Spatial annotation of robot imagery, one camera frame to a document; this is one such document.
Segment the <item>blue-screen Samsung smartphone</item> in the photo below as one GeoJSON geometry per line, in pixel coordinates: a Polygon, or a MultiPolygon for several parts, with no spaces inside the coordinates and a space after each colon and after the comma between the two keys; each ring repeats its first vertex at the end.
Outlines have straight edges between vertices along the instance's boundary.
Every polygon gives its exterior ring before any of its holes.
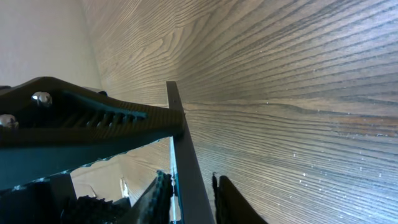
{"type": "Polygon", "coordinates": [[[166,85],[169,108],[180,112],[183,120],[183,131],[170,138],[170,167],[175,177],[175,194],[180,209],[180,223],[212,224],[215,221],[177,83],[169,81],[166,85]]]}

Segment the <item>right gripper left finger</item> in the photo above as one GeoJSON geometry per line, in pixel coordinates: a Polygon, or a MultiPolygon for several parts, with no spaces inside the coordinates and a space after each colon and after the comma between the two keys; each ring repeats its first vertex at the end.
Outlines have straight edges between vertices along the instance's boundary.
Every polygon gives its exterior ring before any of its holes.
{"type": "Polygon", "coordinates": [[[172,194],[171,175],[158,170],[150,186],[118,223],[169,224],[172,194]]]}

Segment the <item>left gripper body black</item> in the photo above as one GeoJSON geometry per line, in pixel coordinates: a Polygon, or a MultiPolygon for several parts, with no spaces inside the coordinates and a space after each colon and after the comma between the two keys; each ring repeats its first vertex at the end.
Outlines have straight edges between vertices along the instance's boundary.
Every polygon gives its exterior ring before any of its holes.
{"type": "Polygon", "coordinates": [[[117,223],[131,204],[128,198],[106,201],[77,197],[69,174],[1,191],[1,223],[117,223]]]}

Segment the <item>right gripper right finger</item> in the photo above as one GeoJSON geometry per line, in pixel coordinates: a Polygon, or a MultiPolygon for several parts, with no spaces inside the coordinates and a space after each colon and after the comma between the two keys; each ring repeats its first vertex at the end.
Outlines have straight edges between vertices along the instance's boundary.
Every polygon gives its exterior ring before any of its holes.
{"type": "Polygon", "coordinates": [[[232,181],[212,175],[217,224],[268,224],[243,197],[232,181]]]}

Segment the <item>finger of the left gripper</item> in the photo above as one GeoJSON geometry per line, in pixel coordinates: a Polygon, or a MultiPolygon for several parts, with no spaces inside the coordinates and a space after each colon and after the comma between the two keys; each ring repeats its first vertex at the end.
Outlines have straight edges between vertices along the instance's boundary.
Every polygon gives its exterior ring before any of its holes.
{"type": "Polygon", "coordinates": [[[1,90],[1,188],[12,189],[178,135],[184,114],[54,77],[1,90]]]}

